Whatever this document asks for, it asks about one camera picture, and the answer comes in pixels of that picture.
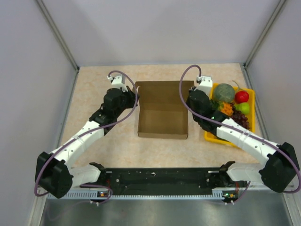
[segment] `wooden surface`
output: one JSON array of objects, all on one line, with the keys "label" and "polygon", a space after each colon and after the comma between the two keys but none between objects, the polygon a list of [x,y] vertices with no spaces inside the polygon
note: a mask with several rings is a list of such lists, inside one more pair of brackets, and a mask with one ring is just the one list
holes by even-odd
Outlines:
[{"label": "wooden surface", "polygon": [[[78,132],[103,102],[111,87],[106,76],[121,70],[135,81],[176,81],[189,65],[125,65],[82,67],[63,134],[63,142]],[[214,82],[246,87],[239,64],[200,64],[202,74]],[[191,69],[185,80],[195,80],[197,69]],[[119,119],[127,115],[123,112]],[[186,140],[141,138],[137,135],[139,107],[124,122],[116,125],[105,137],[96,141],[82,154],[74,166],[97,162],[105,167],[210,167],[227,161],[257,162],[241,149],[206,142],[204,131],[189,114],[189,135]],[[259,135],[256,123],[256,134]]]}]

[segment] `plastic container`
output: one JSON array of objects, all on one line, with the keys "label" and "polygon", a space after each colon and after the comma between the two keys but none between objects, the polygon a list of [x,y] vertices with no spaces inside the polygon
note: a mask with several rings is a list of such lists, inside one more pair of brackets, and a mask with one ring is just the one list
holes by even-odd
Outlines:
[{"label": "plastic container", "polygon": [[[209,95],[210,99],[212,98],[213,90],[215,89],[215,87],[217,85],[218,85],[218,83],[213,84],[212,89],[210,91],[210,95]],[[243,88],[243,89],[246,92],[248,92],[248,94],[250,96],[249,100],[248,100],[248,103],[250,105],[251,111],[250,111],[249,114],[246,115],[246,117],[248,118],[248,122],[250,123],[250,131],[255,132],[255,92],[252,89],[246,89],[246,88]],[[230,146],[233,146],[233,147],[237,147],[235,144],[233,144],[231,142],[218,139],[212,133],[209,133],[207,131],[205,131],[204,136],[205,136],[206,141],[209,141],[209,142],[212,142],[212,143],[218,143],[218,144],[230,145]]]}]

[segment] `green melon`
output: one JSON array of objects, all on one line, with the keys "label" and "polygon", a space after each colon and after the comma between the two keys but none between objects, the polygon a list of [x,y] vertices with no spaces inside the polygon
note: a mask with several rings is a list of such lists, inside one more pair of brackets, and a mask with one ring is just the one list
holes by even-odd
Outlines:
[{"label": "green melon", "polygon": [[235,90],[226,83],[221,83],[213,90],[213,100],[230,103],[235,97]]}]

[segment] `red apple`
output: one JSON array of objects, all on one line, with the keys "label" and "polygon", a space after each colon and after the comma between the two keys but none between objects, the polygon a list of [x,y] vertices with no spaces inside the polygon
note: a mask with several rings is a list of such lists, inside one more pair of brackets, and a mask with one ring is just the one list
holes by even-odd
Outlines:
[{"label": "red apple", "polygon": [[249,94],[246,91],[239,91],[235,94],[235,101],[237,103],[248,102]]}]

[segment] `green apple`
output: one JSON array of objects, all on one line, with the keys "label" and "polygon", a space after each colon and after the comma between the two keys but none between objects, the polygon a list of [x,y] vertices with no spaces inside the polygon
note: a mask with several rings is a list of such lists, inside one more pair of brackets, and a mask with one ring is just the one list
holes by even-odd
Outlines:
[{"label": "green apple", "polygon": [[236,110],[241,111],[242,114],[249,114],[250,113],[250,105],[247,102],[240,103],[235,105]]}]

